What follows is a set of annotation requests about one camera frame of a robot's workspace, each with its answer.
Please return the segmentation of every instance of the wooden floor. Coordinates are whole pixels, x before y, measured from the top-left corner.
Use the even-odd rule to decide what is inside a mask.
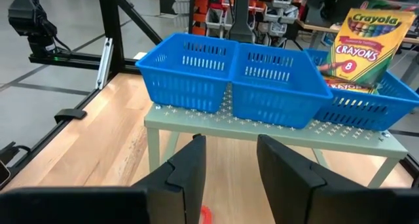
[[[151,101],[141,76],[117,75],[4,189],[27,186],[131,185],[149,172],[143,118]],[[162,131],[164,145],[170,133]],[[192,135],[181,134],[177,150]],[[311,150],[293,147],[314,160]],[[332,170],[367,185],[381,157],[324,151]],[[203,204],[213,222],[273,223],[257,166],[255,142],[208,137]],[[385,187],[409,187],[412,178],[397,165]]]

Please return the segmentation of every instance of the crayon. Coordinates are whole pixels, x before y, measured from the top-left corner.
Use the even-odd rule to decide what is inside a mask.
[[[367,32],[367,31],[368,31],[368,27],[369,27],[369,25],[368,25],[368,24],[364,24],[364,25],[362,26],[361,30],[362,30],[363,32]]]
[[[385,26],[382,28],[381,35],[383,35],[383,34],[387,34],[387,33],[389,33],[391,30],[392,30],[392,27],[391,27],[391,26],[389,26],[389,25],[385,25]]]
[[[364,24],[363,23],[361,23],[361,22],[359,22],[357,25],[356,25],[356,27],[355,27],[355,30],[356,31],[362,31],[362,27],[364,26]]]
[[[377,36],[381,35],[381,31],[382,31],[382,25],[376,25],[372,36],[377,37]]]
[[[349,29],[351,29],[352,31],[355,29],[356,25],[358,24],[358,22],[352,22],[349,24]]]
[[[370,26],[368,27],[368,31],[370,31],[371,33],[373,33],[373,32],[374,32],[374,30],[376,29],[376,27],[377,27],[377,25],[370,25]]]

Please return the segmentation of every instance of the black bracket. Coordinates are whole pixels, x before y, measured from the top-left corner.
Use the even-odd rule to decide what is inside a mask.
[[[72,119],[84,119],[86,115],[86,111],[81,109],[61,109],[60,112],[54,116],[54,119],[56,123],[59,123],[61,121],[70,121]]]
[[[31,152],[29,147],[24,145],[16,145],[16,142],[12,141],[10,144],[0,149],[0,161],[3,162],[4,165],[8,164],[21,149],[25,150],[28,154]]]
[[[198,133],[198,134],[193,135],[193,136],[192,136],[192,139],[195,139],[195,138],[197,138],[198,136],[202,136],[202,135],[201,135],[201,133]]]

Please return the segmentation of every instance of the bolt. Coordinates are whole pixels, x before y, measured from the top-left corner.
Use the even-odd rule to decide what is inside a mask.
[[[381,133],[385,138],[389,138],[390,137],[390,134],[389,133],[387,133],[387,132],[383,132],[383,133]]]

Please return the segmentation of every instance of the blue plastic basket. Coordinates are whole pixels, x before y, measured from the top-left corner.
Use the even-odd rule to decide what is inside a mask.
[[[320,65],[326,51],[305,50]],[[399,119],[419,106],[419,96],[408,86],[386,72],[379,95],[332,89],[333,101],[322,107],[315,119],[368,130],[387,130]]]
[[[233,115],[304,128],[332,94],[303,51],[240,44],[232,81]]]
[[[136,65],[155,103],[216,112],[227,83],[238,43],[176,33]]]

